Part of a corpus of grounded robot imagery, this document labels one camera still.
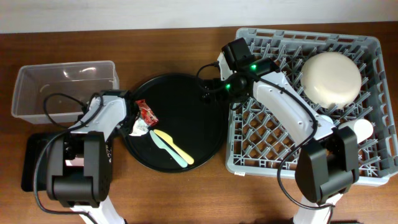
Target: wooden table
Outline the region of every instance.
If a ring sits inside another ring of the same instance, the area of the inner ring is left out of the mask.
[[[398,114],[398,22],[262,26],[262,28],[371,35],[381,41],[391,103]],[[195,74],[216,60],[237,27],[116,30],[0,35],[0,220],[1,223],[82,223],[78,216],[42,212],[32,193],[21,190],[27,138],[53,131],[11,116],[18,69],[23,65],[112,60],[120,89],[167,72]],[[207,73],[217,77],[216,73]],[[298,207],[280,191],[275,178],[229,173],[225,146],[205,165],[182,174],[163,174],[138,163],[121,139],[114,144],[114,180],[109,196],[129,223],[271,223],[293,217]],[[294,180],[284,180],[297,199]],[[334,220],[394,223],[398,220],[398,177],[381,187],[354,186],[338,203]],[[40,194],[48,208],[63,209]]]

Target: red wrapper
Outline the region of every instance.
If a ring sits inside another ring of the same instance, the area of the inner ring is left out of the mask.
[[[141,112],[141,118],[146,124],[153,126],[159,122],[154,112],[145,103],[145,100],[137,100],[136,103],[138,104],[139,111]]]

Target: clear plastic container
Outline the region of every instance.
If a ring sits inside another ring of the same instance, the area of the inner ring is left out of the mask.
[[[18,73],[12,97],[11,114],[32,124],[50,121],[44,115],[43,101],[52,93],[64,93],[87,102],[94,92],[119,89],[112,61],[57,63],[23,66]],[[78,103],[54,96],[47,111],[58,123],[73,122],[82,114]]]

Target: yellow plastic knife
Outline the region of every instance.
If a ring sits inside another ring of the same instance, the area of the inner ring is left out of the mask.
[[[173,142],[173,138],[169,136],[167,133],[155,129],[154,132],[161,137],[167,144],[169,144],[173,149],[190,165],[193,164],[193,158],[188,155],[186,152],[184,152],[182,149],[180,149],[178,146],[176,146]]]

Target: black round tray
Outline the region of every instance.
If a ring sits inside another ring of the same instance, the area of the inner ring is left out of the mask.
[[[151,79],[133,92],[133,100],[145,99],[159,122],[150,129],[169,134],[195,162],[180,167],[165,149],[159,149],[149,133],[124,138],[127,149],[141,164],[161,172],[183,172],[208,161],[221,147],[228,130],[228,105],[204,94],[192,75],[171,73]]]

